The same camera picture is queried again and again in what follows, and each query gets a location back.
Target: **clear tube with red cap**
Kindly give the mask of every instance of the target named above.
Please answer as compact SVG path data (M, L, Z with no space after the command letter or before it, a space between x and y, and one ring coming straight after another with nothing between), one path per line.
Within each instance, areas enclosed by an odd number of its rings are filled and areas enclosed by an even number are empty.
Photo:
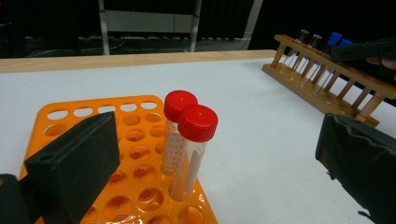
M196 181L207 143L215 135L217 114L204 105L186 106L178 121L180 153L169 194L179 202L188 200Z
M183 90L169 92L163 103L163 113L166 116L165 147L161 170L166 175L173 175L180 143L180 133L177 130L181 111L187 105L197 105L198 100L192 93Z

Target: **white table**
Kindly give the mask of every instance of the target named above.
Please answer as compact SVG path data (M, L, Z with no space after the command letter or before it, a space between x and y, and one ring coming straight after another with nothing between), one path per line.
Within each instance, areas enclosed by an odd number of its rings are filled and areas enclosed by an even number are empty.
M198 173L219 223L372 223L315 159L323 114L262 71L274 55L255 50L1 60L0 174L19 174L44 105L144 94L163 99L180 89L219 116ZM394 107L383 103L373 117L378 130L396 137Z

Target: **glass test tube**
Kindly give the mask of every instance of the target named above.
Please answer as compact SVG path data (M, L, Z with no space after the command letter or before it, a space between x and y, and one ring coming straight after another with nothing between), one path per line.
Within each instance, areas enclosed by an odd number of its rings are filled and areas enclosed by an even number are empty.
M184 202L190 198L206 145L215 135L218 122L216 113L204 105L188 105L183 109L178 122L180 153L169 188L174 200Z
M308 47L309 47L310 49L316 48L317 45L318 45L318 43L320 42L321 39L322 39L322 37L321 37L320 35L314 35L314 36L312 36L311 41L309 41ZM297 58L297 61L296 61L296 63L294 64L294 66L293 66L293 68L292 68L290 79L295 79L295 77L297 76L297 74L299 74L298 68L299 68L300 62L301 62L303 59L305 60L305 62L307 62L307 61L309 60L309 57L308 57L308 56L303 56L303 55L301 55L301 56L299 56L299 58Z
M166 116L165 148L161 170L166 175L172 175L176 169L180 133L177 130L181 111L187 105L197 105L197 98L188 91L171 91L164 100L163 113Z
M331 48L336 46L338 44L338 42L341 40L342 37L343 37L342 35L340 35L340 34L338 34L336 32L332 32L332 34L330 35L329 40L327 41L326 45L322 49L321 53L322 54L330 54ZM314 77L315 74L320 69L321 63L315 62L315 64L316 64L317 68L315 69L315 71L312 74L310 73L310 69L311 68L309 68L309 71L306 71L306 72L304 71L305 76L303 77L303 80L302 80L302 82L300 84L302 87L305 86L305 84L308 82L308 80L310 80L311 77Z
M296 43L304 43L306 37L309 35L309 32L306 30L301 30L297 38L294 40ZM294 59L294 56L296 56L298 53L297 50L295 49L290 49L288 55L285 58L285 61L283 61L282 66L280 67L280 72L285 73L286 67L290 67L291 62Z
M347 40L347 39L343 39L341 41L339 47L346 47L346 46L350 46L352 44L353 44L352 41ZM324 87L326 87L327 83L329 82L330 78L332 77L332 73L333 72L334 72L334 69L326 67L326 69L323 71L323 73L320 74L320 77L319 77L319 79L318 79L318 81L317 81L317 83L316 83L316 85L314 87L314 90L312 91L312 93L314 95L319 95L320 91ZM323 79L324 77L326 77L325 80L322 83L320 83L320 80Z

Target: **blue cap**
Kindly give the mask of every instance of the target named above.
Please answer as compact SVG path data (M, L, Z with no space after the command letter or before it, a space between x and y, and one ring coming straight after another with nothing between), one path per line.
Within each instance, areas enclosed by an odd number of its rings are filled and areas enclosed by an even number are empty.
M343 39L343 40L341 40L341 43L340 43L339 47L348 47L348 46L351 46L351 45L353 45L352 41L347 40L347 39Z
M342 37L343 37L343 35L338 34L336 32L332 32L332 35L330 35L329 41L327 41L327 44L331 47L334 47L341 40Z

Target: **wooden rack post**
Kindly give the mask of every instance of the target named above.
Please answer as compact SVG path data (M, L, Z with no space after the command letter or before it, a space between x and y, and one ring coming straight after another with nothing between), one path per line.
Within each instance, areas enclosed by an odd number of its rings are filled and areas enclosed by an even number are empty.
M275 40L279 42L276 56L272 63L265 64L262 67L262 71L299 95L322 113L334 113L352 117L375 127L378 125L379 121L373 119L370 115L386 98L391 100L396 98L396 87L365 74L354 67L346 66L341 63L333 63L328 54L324 54L316 49L311 49L306 44L298 43L287 35L275 35ZM294 78L290 78L290 67L287 67L286 71L280 72L283 63L279 61L282 56L284 56L284 51L287 47L296 50L300 55L306 56L309 60L307 63L309 66L312 66L314 63L320 65L319 72L312 74L312 77L303 86L301 82L304 76L307 76L307 71L304 70L302 74ZM313 90L315 84L318 82L318 76L322 74L325 68L330 68L330 70L333 71L332 78L326 86L323 87L322 91L318 94L314 94ZM331 92L331 88L336 79L340 78L340 75L348 77L349 81L346 83L343 90L338 95L335 95ZM361 94L351 105L343 98L355 83L360 83L363 89ZM372 98L361 107L361 110L359 110L359 105L361 105L364 98L368 96L370 92L374 93Z

